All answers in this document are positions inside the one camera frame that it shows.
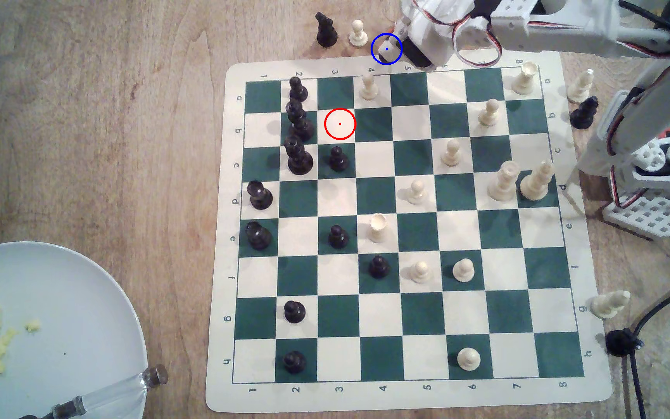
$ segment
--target white square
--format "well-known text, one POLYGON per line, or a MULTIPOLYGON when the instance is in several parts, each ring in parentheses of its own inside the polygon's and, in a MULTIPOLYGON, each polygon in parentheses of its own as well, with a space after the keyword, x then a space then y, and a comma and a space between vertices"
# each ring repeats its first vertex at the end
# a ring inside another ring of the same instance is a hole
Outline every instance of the white square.
POLYGON ((413 175, 395 177, 395 196, 397 214, 405 213, 435 213, 435 184, 433 175, 413 175), (420 204, 411 204, 407 197, 412 195, 412 185, 414 180, 423 182, 426 197, 420 204))
POLYGON ((527 289, 526 261, 521 248, 482 249, 486 290, 527 289))
POLYGON ((356 253, 318 255, 317 294, 358 294, 358 255, 356 253))
POLYGON ((384 235, 384 241, 375 243, 368 238, 369 231, 371 231, 371 217, 373 214, 358 215, 357 230, 358 230, 358 252, 361 254, 367 253, 396 253, 400 250, 400 245, 397 242, 397 214, 384 214, 386 218, 387 232, 384 235))
POLYGON ((278 297, 275 299, 275 338, 304 339, 317 337, 317 296, 296 295, 294 297, 278 297), (307 310, 304 319, 298 323, 290 323, 284 315, 284 304, 288 300, 299 301, 307 310))
POLYGON ((508 114, 506 113, 506 102, 498 100, 498 122, 494 125, 484 125, 479 121, 479 116, 485 111, 487 102, 468 102, 467 117, 470 121, 470 137, 492 137, 508 135, 508 114))
POLYGON ((438 251, 399 252, 400 292, 440 292, 442 284, 441 253, 438 251), (417 262, 426 262, 430 270, 430 278, 423 282, 413 281, 411 273, 417 262))
POLYGON ((353 78, 353 99, 356 109, 392 106, 392 85, 389 82, 389 75, 374 76, 374 85, 379 88, 379 94, 373 100, 365 100, 359 93, 363 87, 363 76, 353 78))
POLYGON ((279 218, 278 255, 316 255, 317 229, 317 217, 279 218))
POLYGON ((359 294, 360 336, 402 336, 402 297, 398 293, 359 294))
POLYGON ((446 335, 403 336, 402 353, 405 379, 449 378, 446 335))
POLYGON ((518 191, 510 201, 495 201, 488 195, 488 185, 498 178, 496 171, 479 171, 474 174, 475 178, 475 202, 478 210, 511 210, 519 207, 518 191))
POLYGON ((473 251, 482 248, 479 241, 477 211, 439 211, 435 215, 442 251, 473 251))
POLYGON ((275 339, 235 341, 234 383, 275 381, 275 339))
POLYGON ((486 335, 490 332, 484 291, 444 291, 447 335, 486 335))
POLYGON ((431 138, 428 105, 392 107, 392 138, 395 141, 431 138))
POLYGON ((317 381, 360 381, 361 339, 318 338, 317 381))
POLYGON ((356 215, 356 178, 318 180, 317 214, 320 217, 356 215))
POLYGON ((356 177, 395 176, 395 148, 391 141, 356 143, 356 177))
POLYGON ((521 242, 525 248, 562 248, 563 229, 556 206, 519 208, 521 242))
POLYGON ((275 297, 278 294, 278 258, 241 257, 237 298, 275 297))
POLYGON ((467 87, 463 71, 433 71, 426 74, 428 103, 463 104, 467 101, 467 87))
POLYGON ((532 309, 532 330, 535 332, 574 332, 578 329, 570 289, 530 289, 528 304, 532 309))
POLYGON ((244 129, 245 148, 281 145, 280 113, 247 113, 244 116, 244 129))
POLYGON ((495 378, 539 376, 534 333, 490 334, 490 356, 495 378))

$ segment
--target black chess piece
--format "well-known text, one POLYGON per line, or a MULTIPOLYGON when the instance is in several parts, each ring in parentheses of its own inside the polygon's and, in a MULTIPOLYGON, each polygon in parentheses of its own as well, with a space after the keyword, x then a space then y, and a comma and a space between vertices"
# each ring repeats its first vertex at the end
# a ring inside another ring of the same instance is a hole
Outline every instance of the black chess piece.
POLYGON ((598 108, 599 98, 591 96, 583 100, 578 109, 570 113, 570 124, 578 130, 588 129, 593 123, 593 116, 596 114, 596 109, 598 108))
POLYGON ((317 12, 314 17, 318 23, 317 43, 322 48, 330 48, 332 45, 335 45, 337 42, 337 32, 335 32, 335 28, 333 27, 333 20, 323 15, 322 12, 317 12))
POLYGON ((299 301, 288 300, 284 304, 284 317, 289 323, 298 323, 304 319, 307 309, 299 301))
POLYGON ((307 88, 302 84, 302 79, 293 76, 289 80, 289 85, 291 86, 291 91, 289 92, 289 97, 292 99, 296 99, 300 102, 303 102, 304 100, 307 100, 309 97, 309 91, 307 88))
POLYGON ((368 263, 368 272, 377 280, 384 278, 389 274, 389 262, 384 259, 384 256, 374 256, 374 259, 368 263))
POLYGON ((247 193, 250 205, 256 210, 265 210, 273 203, 273 194, 259 180, 253 180, 247 184, 247 193))
POLYGON ((262 251, 270 245, 273 241, 273 235, 265 227, 258 222, 249 222, 245 227, 245 234, 250 246, 256 251, 262 251))
POLYGON ((338 147, 337 145, 332 147, 330 150, 330 168, 332 168, 334 171, 344 171, 348 168, 348 166, 348 156, 343 154, 342 148, 338 147))

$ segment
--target white plate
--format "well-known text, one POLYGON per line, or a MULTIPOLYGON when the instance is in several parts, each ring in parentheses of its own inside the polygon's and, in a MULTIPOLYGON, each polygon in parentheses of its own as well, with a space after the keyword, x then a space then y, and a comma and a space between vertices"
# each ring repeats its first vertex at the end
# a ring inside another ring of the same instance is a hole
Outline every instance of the white plate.
MULTIPOLYGON (((57 403, 108 386, 147 366, 144 334, 131 302, 110 274, 55 244, 0 244, 2 329, 18 330, 0 374, 0 418, 45 416, 57 403), (25 332, 39 319, 42 329, 25 332)), ((140 419, 144 395, 84 418, 140 419)))

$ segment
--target black pawn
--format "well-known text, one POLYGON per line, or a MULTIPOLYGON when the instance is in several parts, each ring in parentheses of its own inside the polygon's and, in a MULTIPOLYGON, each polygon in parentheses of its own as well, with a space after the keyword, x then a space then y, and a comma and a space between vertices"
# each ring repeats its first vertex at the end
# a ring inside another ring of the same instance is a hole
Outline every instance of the black pawn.
POLYGON ((583 100, 578 109, 570 113, 570 124, 573 128, 579 130, 588 129, 593 123, 593 116, 599 107, 599 98, 591 96, 583 100))
POLYGON ((317 23, 319 27, 317 28, 317 43, 322 48, 330 48, 332 45, 335 45, 337 42, 337 32, 333 27, 333 20, 329 17, 322 14, 322 12, 317 12, 314 17, 317 18, 317 23))
POLYGON ((368 272, 377 280, 384 278, 389 274, 389 262, 384 256, 374 256, 374 259, 368 264, 368 272))
POLYGON ((259 180, 253 180, 247 184, 247 193, 250 205, 256 210, 265 210, 273 203, 273 194, 259 180))
POLYGON ((273 240, 273 235, 271 235, 268 229, 261 226, 258 222, 247 223, 245 234, 247 234, 247 240, 249 241, 250 246, 256 251, 261 251, 267 248, 273 240))
POLYGON ((330 167, 334 171, 344 171, 348 166, 348 156, 342 153, 342 148, 337 145, 332 147, 332 150, 330 150, 330 167))
POLYGON ((292 374, 298 374, 307 367, 307 359, 298 350, 292 350, 284 355, 284 368, 292 374))
POLYGON ((330 246, 336 249, 342 249, 348 244, 348 241, 348 232, 345 231, 342 227, 337 224, 330 227, 330 234, 328 235, 328 242, 330 242, 330 246))
POLYGON ((288 300, 284 304, 284 316, 289 323, 298 323, 304 319, 307 309, 299 301, 288 300))

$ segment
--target green square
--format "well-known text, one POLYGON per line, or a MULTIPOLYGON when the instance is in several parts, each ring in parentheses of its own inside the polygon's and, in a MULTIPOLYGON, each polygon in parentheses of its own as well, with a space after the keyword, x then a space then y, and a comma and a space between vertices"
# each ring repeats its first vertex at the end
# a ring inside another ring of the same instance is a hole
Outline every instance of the green square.
POLYGON ((402 294, 403 335, 443 335, 444 295, 441 292, 402 294))
POLYGON ((433 152, 430 139, 395 141, 395 175, 432 175, 433 152))
POLYGON ((281 169, 280 147, 245 148, 242 152, 242 182, 277 181, 281 169))
POLYGON ((434 182, 435 205, 438 211, 477 209, 473 174, 436 175, 434 182))
POLYGON ((317 216, 317 181, 295 180, 281 182, 278 193, 278 216, 316 217, 317 216))
POLYGON ((395 177, 356 179, 356 206, 359 214, 396 213, 395 177))
POLYGON ((356 109, 356 142, 392 141, 392 109, 356 109))
POLYGON ((343 177, 356 177, 356 145, 352 142, 339 142, 338 144, 320 144, 317 146, 319 163, 317 164, 317 176, 320 179, 340 179, 343 177), (342 148, 342 153, 348 157, 349 166, 344 171, 334 171, 330 167, 330 155, 335 146, 342 148))
POLYGON ((500 69, 465 70, 467 102, 485 102, 488 99, 503 100, 503 76, 500 69))
POLYGON ((358 295, 320 295, 317 299, 317 336, 358 336, 358 295))
POLYGON ((547 114, 543 99, 507 100, 509 134, 547 132, 547 114))
POLYGON ((478 211, 479 242, 483 249, 522 248, 518 209, 478 211))
POLYGON ((353 78, 317 79, 317 109, 353 108, 353 78))
POLYGON ((399 259, 396 253, 372 253, 358 255, 358 292, 360 294, 379 294, 400 292, 399 259), (374 256, 382 256, 389 263, 389 273, 384 278, 374 278, 368 272, 368 265, 374 256))
POLYGON ((503 162, 511 159, 511 140, 508 136, 472 137, 470 147, 474 171, 498 171, 503 162))
POLYGON ((245 96, 245 113, 281 112, 281 81, 248 81, 245 96))
POLYGON ((570 288, 565 248, 528 248, 523 250, 523 257, 530 289, 570 288))
POLYGON ((446 348, 449 354, 449 379, 493 378, 489 335, 446 335, 446 348), (479 353, 479 367, 474 371, 463 370, 456 361, 456 356, 464 348, 474 348, 479 353))
POLYGON ((240 234, 237 236, 237 241, 240 246, 240 257, 260 257, 260 256, 276 256, 278 255, 278 219, 277 218, 264 218, 260 220, 240 220, 240 234), (247 233, 245 233, 245 228, 247 228, 247 223, 249 222, 258 222, 261 226, 268 229, 270 234, 273 236, 273 239, 268 244, 268 247, 256 251, 249 245, 247 240, 247 233))
POLYGON ((317 245, 319 254, 333 253, 358 253, 358 237, 356 231, 356 216, 342 215, 340 217, 319 217, 317 219, 317 245), (328 237, 330 236, 330 227, 339 225, 348 232, 349 241, 342 249, 336 249, 330 246, 328 237))
POLYGON ((400 252, 437 251, 439 227, 435 213, 397 214, 400 252))
POLYGON ((361 338, 361 381, 402 381, 402 336, 361 338))
POLYGON ((577 332, 535 333, 540 378, 583 376, 577 332))
POLYGON ((490 333, 532 332, 528 290, 485 291, 490 333))
POLYGON ((238 298, 235 339, 275 338, 275 297, 238 298))
POLYGON ((467 104, 430 105, 430 132, 433 138, 469 137, 467 104))
POLYGON ((485 289, 482 276, 482 253, 480 251, 442 251, 441 282, 444 291, 481 291, 485 289), (454 277, 454 264, 469 259, 474 264, 475 274, 469 282, 457 281, 454 277))
POLYGON ((392 89, 392 106, 428 104, 425 73, 392 74, 389 76, 389 84, 392 89))
POLYGON ((316 383, 317 382, 317 339, 275 339, 275 382, 276 383, 316 383), (298 374, 286 371, 284 356, 298 350, 307 359, 307 366, 298 374))
POLYGON ((317 256, 280 256, 278 295, 317 295, 317 256))

